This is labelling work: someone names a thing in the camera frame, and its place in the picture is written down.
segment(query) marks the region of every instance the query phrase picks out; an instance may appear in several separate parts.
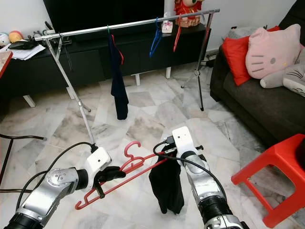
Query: pink hello kitty pillow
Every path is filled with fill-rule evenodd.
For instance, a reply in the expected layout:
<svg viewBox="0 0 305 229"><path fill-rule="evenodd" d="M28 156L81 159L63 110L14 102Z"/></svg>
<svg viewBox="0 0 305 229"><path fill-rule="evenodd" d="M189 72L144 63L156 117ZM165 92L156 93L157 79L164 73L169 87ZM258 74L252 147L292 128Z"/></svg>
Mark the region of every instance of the pink hello kitty pillow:
<svg viewBox="0 0 305 229"><path fill-rule="evenodd" d="M246 67L250 76L262 79L295 63L300 51L301 26L268 32L258 28L249 38Z"/></svg>

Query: red plastic hanger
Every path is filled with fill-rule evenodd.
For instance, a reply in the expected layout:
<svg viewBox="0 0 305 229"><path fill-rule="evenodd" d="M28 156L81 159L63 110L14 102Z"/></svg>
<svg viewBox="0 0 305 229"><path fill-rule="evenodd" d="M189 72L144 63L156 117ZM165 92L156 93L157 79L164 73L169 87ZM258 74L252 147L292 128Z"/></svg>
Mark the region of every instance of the red plastic hanger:
<svg viewBox="0 0 305 229"><path fill-rule="evenodd" d="M142 167L142 166L144 165L144 161L145 161L145 160L147 160L147 159L149 159L149 158L151 158L151 157L156 156L155 154L150 154L150 155L145 156L145 157L141 157L141 156L136 156L136 157L134 157L132 154L128 154L128 153L127 153L128 149L129 149L132 145L135 145L135 144L137 144L138 147L141 147L141 143L140 143L140 142L138 142L138 141L133 141L133 142L130 142L130 143L125 147L125 150L124 150L125 156L126 156L126 157L129 157L130 160L128 160L127 162L125 162L125 163L121 166L120 171L123 171L123 172L125 172L126 174L131 173L132 171L134 171L134 170L136 170L136 169ZM111 193L112 191L116 190L117 188L119 188L119 187L125 185L126 183L128 183L128 182L130 182L130 181L132 181L133 179L137 178L138 176L142 175L143 173L146 173L147 171L151 170L152 168L154 168L154 167L156 167L156 166L162 164L162 163L165 162L166 160L167 160L167 159L164 159L164 160L162 160L162 161L159 161L158 163L156 163L156 164L154 164L154 165L148 167L147 169L143 170L142 172L140 172L140 173L138 173L138 174L132 176L131 178L129 178L129 179L123 181L122 183L120 183L120 184L114 186L113 188L109 189L108 191L105 191L105 192L104 192L105 195L107 195L108 193ZM92 204L93 202L97 201L98 199L100 199L100 197L97 196L97 197L92 198L91 200L88 200L88 197L89 197L93 192L95 192L95 188L93 188L91 191L89 191L89 192L84 196L84 202L85 202L84 204L81 205L81 201L78 201L78 202L77 202L77 204L75 205L75 209L76 209L76 210L80 210L80 209L82 209L82 208L84 208L84 207L86 207L86 206Z"/></svg>
<svg viewBox="0 0 305 229"><path fill-rule="evenodd" d="M176 48L177 48L177 44L178 44L178 41L179 41L179 38L180 38L180 34L181 34L181 14L179 15L179 28L178 28L178 32L177 32L177 35L176 35L176 40L175 40L175 44L173 46L173 52L176 51Z"/></svg>

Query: white tile floor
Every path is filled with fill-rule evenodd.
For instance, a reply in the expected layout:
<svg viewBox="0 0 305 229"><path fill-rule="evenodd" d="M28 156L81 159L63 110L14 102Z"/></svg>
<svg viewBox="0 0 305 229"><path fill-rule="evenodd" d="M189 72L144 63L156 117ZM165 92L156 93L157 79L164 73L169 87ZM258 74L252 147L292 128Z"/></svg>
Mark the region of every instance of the white tile floor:
<svg viewBox="0 0 305 229"><path fill-rule="evenodd" d="M139 87L135 85L134 77L125 77L130 104L128 118L123 121L116 119L114 99L110 95L111 81L77 88L82 101L92 109L87 114L97 145L107 149L113 158L113 165L121 165L126 161L123 149L130 141L139 140L142 143L141 148L133 148L135 154L147 155L173 129L188 126L194 142L204 146L203 154L208 159L211 171L222 182L233 213L251 229L264 229L266 226L262 218L266 210L245 185L234 186L230 179L263 152L264 146L226 106L209 96L212 71L209 68L202 69L205 111L199 110L196 79L184 89L180 88L193 69L194 64L174 67L169 80L165 78L165 69L146 73L141 75ZM21 188L31 176L45 170L63 149L79 141L89 141L78 106L75 100L70 100L65 90L32 97L37 104L35 108L29 108L22 98L11 102L9 114L0 123L0 133L41 135L48 140L15 141L1 188ZM1 140L1 163L8 143ZM89 155L89 148L80 146L64 155L55 167L81 168ZM152 159L147 165L154 162L155 159ZM271 173L268 169L263 173L254 181L271 204L278 204L289 196L292 186L282 175L272 169ZM267 173L270 173L268 180L276 182L264 182ZM112 181L106 186L111 187L118 182ZM84 195L82 191L76 191L61 201L46 228L203 228L183 170L181 183L185 205L179 215L161 213L147 173L82 210L74 209L76 202ZM18 194L0 194L1 228L13 216L17 198ZM276 228L305 228L304 210L293 216Z"/></svg>

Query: sofa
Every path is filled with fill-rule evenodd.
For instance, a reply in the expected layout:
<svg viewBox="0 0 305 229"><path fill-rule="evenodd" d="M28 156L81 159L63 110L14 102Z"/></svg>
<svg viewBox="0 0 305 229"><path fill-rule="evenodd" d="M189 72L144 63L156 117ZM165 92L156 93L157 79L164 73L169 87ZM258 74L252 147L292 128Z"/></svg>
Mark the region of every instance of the sofa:
<svg viewBox="0 0 305 229"><path fill-rule="evenodd" d="M304 0L296 1L279 26L286 29L296 23L301 25L300 42L305 45ZM305 134L305 97L284 87L262 88L257 79L236 86L222 47L215 59L210 89L211 97L223 101L266 146Z"/></svg>

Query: black tv cabinet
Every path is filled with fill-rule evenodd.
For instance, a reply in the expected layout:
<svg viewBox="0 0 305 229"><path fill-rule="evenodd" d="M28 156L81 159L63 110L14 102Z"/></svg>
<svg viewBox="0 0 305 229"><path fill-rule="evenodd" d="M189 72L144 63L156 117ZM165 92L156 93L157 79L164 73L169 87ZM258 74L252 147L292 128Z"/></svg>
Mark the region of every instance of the black tv cabinet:
<svg viewBox="0 0 305 229"><path fill-rule="evenodd" d="M178 27L174 26L171 34L163 34L152 58L149 57L149 51L155 31L115 36L116 45L125 57L125 63L122 65L123 75L197 61L205 26L199 24L182 28L176 52L173 52L177 30ZM93 83L112 77L106 38L74 41L67 45L67 50L72 60L73 72L70 71L64 49L61 51L60 62L72 85ZM67 84L50 51L45 49L27 61L11 60L0 79L0 97L31 95L65 87Z"/></svg>

